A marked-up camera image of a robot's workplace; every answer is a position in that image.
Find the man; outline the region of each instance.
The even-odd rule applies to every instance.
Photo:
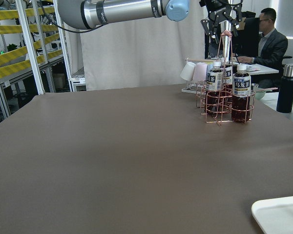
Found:
[[[253,76],[252,82],[259,83],[261,88],[278,87],[283,73],[282,59],[288,48],[288,39],[275,29],[275,20],[276,11],[274,9],[265,8],[262,10],[259,15],[259,31],[262,32],[258,44],[259,56],[255,58],[238,57],[241,63],[258,63],[279,70],[279,74],[276,75]]]

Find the man's hair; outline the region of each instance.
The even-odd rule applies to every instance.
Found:
[[[269,19],[272,19],[273,22],[275,22],[275,19],[277,18],[277,13],[272,8],[265,8],[261,11],[261,13],[264,13],[264,16],[267,16]]]

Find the white tray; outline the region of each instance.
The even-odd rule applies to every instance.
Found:
[[[252,214],[266,234],[293,234],[293,196],[260,200]]]

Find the eyeglasses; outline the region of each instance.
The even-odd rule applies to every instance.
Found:
[[[261,22],[261,21],[267,21],[267,20],[271,20],[271,19],[261,19],[259,22]]]

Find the black thermos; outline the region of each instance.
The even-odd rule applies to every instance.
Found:
[[[277,111],[281,113],[290,113],[293,106],[293,64],[287,64],[284,67],[283,77],[278,96]]]

